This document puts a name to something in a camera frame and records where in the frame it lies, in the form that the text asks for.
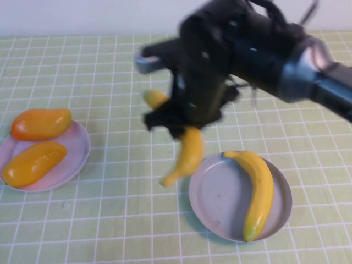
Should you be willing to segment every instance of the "banana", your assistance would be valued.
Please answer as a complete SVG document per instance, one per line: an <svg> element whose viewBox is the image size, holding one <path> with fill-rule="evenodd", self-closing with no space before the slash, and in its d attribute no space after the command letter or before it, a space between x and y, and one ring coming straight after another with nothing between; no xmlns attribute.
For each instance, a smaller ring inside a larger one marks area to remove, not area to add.
<svg viewBox="0 0 352 264"><path fill-rule="evenodd" d="M155 90L144 92L145 102L155 109L165 103L169 97ZM164 187L172 185L177 179L193 174L203 159L203 138L201 130L194 126L186 126L185 133L180 137L181 150L174 168L161 179Z"/></svg>
<svg viewBox="0 0 352 264"><path fill-rule="evenodd" d="M273 196L273 178L266 162L251 151L226 151L225 158L235 159L248 173L252 182L252 197L243 227L245 241L255 240L262 232L270 214Z"/></svg>

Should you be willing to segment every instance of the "pink plate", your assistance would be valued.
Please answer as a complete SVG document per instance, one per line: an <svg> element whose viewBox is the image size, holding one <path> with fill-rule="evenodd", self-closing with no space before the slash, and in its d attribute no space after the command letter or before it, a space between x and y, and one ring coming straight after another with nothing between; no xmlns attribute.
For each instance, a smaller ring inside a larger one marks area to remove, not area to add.
<svg viewBox="0 0 352 264"><path fill-rule="evenodd" d="M32 193L56 189L75 177L86 163L90 150L90 138L87 130L76 121L61 136L53 139L67 148L67 155L47 175L36 183L15 190ZM34 145L37 141L21 141L9 135L0 146L0 172L18 153Z"/></svg>

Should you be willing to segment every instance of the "orange mango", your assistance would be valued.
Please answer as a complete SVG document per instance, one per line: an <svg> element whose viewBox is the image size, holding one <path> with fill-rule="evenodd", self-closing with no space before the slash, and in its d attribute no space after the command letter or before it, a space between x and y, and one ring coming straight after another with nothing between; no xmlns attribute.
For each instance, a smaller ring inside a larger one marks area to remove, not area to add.
<svg viewBox="0 0 352 264"><path fill-rule="evenodd" d="M11 134L18 140L49 140L62 135L71 121L72 114L67 108L29 109L14 119Z"/></svg>
<svg viewBox="0 0 352 264"><path fill-rule="evenodd" d="M42 141L16 155L5 166L3 181L14 188L33 184L51 171L67 154L55 141Z"/></svg>

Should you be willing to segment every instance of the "plate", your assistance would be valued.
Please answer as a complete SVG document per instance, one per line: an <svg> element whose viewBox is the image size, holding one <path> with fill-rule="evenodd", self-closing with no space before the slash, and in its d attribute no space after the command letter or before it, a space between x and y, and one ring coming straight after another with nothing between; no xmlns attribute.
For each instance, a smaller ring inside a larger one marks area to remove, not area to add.
<svg viewBox="0 0 352 264"><path fill-rule="evenodd" d="M274 197L268 221L254 241L278 232L292 210L288 182L272 163L265 162L273 176ZM189 184L190 203L198 219L211 232L231 241L245 242L243 226L251 195L252 183L247 172L236 160L222 154L205 158Z"/></svg>
<svg viewBox="0 0 352 264"><path fill-rule="evenodd" d="M67 148L67 154L63 160L39 181L22 188L10 186L12 189L32 193L53 190L69 182L82 170L88 159L90 138L87 130L81 124L72 121L66 132L52 141ZM21 141L9 135L0 146L0 172L13 157L37 142Z"/></svg>

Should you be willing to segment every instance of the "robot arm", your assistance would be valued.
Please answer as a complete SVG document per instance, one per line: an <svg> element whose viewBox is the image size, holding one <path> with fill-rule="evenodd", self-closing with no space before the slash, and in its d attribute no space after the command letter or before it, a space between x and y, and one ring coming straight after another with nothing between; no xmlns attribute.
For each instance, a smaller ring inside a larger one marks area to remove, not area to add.
<svg viewBox="0 0 352 264"><path fill-rule="evenodd" d="M267 10L258 14L251 5ZM329 56L325 44L287 23L269 0L212 0L182 21L179 37L144 47L136 58L141 74L172 73L168 100L147 113L148 129L163 126L177 138L185 125L202 129L222 117L245 80L288 103L308 99L352 122L352 69Z"/></svg>

